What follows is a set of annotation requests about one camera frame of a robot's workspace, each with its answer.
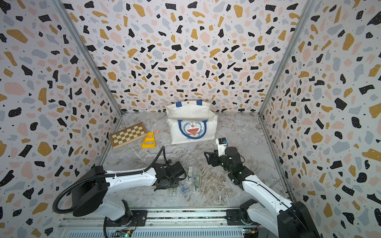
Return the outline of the white Doraemon canvas bag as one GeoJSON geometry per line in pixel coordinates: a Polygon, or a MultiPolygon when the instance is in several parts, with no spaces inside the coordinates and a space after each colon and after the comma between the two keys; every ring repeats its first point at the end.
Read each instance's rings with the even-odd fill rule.
{"type": "Polygon", "coordinates": [[[215,139],[218,116],[209,102],[177,102],[166,106],[166,114],[172,145],[215,139]]]}

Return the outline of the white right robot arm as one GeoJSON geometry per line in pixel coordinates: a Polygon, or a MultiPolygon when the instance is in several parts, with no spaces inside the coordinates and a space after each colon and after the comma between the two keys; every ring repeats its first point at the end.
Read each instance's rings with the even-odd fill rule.
{"type": "Polygon", "coordinates": [[[223,153],[204,152],[207,163],[221,166],[228,172],[230,181],[254,199],[240,206],[243,223],[257,223],[278,238],[319,238],[320,235],[307,207],[292,202],[265,185],[242,162],[237,148],[227,147],[223,153]]]}

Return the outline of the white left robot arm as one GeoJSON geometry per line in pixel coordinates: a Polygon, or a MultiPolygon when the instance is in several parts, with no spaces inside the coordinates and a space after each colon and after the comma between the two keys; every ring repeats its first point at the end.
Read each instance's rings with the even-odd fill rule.
{"type": "Polygon", "coordinates": [[[149,169],[122,172],[96,166],[72,188],[72,214],[82,217],[95,213],[116,225],[130,225],[134,215],[125,200],[113,197],[114,192],[140,186],[154,186],[155,191],[176,188],[186,177],[180,162],[173,165],[155,163],[149,169]]]}

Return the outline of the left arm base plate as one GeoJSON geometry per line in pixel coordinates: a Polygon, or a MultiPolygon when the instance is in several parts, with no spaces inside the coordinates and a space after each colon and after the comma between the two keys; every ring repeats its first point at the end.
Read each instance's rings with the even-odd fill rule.
{"type": "Polygon", "coordinates": [[[105,227],[144,227],[147,214],[147,210],[132,210],[116,221],[107,218],[105,227]]]}

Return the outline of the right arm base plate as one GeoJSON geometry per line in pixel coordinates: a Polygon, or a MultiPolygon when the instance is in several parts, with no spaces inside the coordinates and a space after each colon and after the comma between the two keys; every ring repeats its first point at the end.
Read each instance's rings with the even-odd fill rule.
{"type": "Polygon", "coordinates": [[[228,226],[251,225],[253,221],[250,219],[245,209],[227,209],[224,217],[228,226]]]}

